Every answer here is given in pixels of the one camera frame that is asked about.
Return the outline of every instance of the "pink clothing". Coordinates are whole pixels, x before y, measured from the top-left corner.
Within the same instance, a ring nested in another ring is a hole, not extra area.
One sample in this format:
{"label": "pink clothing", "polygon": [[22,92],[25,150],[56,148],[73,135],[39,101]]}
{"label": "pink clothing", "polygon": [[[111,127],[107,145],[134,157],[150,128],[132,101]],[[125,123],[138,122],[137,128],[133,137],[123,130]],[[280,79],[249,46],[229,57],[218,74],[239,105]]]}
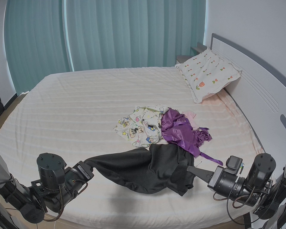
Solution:
{"label": "pink clothing", "polygon": [[187,117],[187,119],[189,120],[194,130],[199,128],[199,126],[194,121],[194,117],[196,116],[196,113],[192,112],[191,110],[188,110],[188,111],[182,112],[182,114],[184,114]]}

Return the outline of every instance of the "wall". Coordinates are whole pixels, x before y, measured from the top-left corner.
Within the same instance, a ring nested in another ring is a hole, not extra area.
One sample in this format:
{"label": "wall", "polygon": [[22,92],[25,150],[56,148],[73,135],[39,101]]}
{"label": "wall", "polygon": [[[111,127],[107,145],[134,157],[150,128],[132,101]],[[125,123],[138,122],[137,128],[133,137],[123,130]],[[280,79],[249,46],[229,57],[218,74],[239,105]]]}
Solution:
{"label": "wall", "polygon": [[[286,76],[286,1],[207,0],[206,7],[207,46],[216,33],[255,53]],[[263,223],[258,220],[253,227]]]}
{"label": "wall", "polygon": [[0,98],[3,105],[12,98],[16,93],[7,59],[4,46],[4,17],[7,0],[0,0]]}

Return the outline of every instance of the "white headboard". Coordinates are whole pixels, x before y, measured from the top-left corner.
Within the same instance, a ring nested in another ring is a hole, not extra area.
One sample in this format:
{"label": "white headboard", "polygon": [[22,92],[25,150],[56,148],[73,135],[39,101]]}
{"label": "white headboard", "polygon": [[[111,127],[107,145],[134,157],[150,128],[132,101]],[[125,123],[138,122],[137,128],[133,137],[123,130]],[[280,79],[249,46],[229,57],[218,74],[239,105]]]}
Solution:
{"label": "white headboard", "polygon": [[212,34],[210,48],[242,68],[241,77],[225,89],[265,152],[274,157],[277,178],[286,163],[286,77],[254,53],[217,34]]}

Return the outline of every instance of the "clothing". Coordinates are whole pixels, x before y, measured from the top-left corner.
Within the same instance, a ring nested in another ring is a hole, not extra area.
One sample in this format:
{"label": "clothing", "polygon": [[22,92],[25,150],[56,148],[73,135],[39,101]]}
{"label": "clothing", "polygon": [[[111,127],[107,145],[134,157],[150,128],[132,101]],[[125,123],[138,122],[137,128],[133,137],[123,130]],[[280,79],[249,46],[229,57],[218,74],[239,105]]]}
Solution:
{"label": "clothing", "polygon": [[199,150],[204,141],[212,139],[208,128],[200,127],[201,131],[193,130],[188,118],[171,108],[164,114],[161,125],[162,136],[167,142],[181,146],[195,157],[201,155],[208,160],[223,165],[222,161],[213,159]]}
{"label": "clothing", "polygon": [[183,196],[193,187],[194,157],[174,144],[152,144],[149,150],[133,149],[89,158],[84,161],[104,177],[132,191],[152,194],[168,187]]}
{"label": "clothing", "polygon": [[188,118],[194,130],[197,130],[198,128],[200,128],[194,121],[194,117],[196,116],[196,113],[192,112],[191,110],[188,110],[188,111],[183,111],[182,114],[184,114],[186,118]]}
{"label": "clothing", "polygon": [[148,147],[162,138],[161,118],[168,109],[161,105],[137,106],[132,114],[118,120],[114,130],[134,147]]}

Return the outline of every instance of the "purple clothing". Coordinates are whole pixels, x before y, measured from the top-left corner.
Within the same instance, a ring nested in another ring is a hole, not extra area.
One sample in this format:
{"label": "purple clothing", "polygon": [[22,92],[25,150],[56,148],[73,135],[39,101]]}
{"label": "purple clothing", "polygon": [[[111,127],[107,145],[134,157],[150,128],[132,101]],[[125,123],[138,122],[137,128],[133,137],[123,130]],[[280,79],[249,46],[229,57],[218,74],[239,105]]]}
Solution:
{"label": "purple clothing", "polygon": [[213,159],[199,150],[199,147],[204,141],[210,141],[212,139],[208,128],[200,127],[200,129],[202,129],[201,131],[193,130],[193,127],[185,115],[171,108],[163,115],[161,126],[162,136],[167,142],[182,147],[194,155],[194,157],[201,155],[208,160],[223,165],[222,161]]}

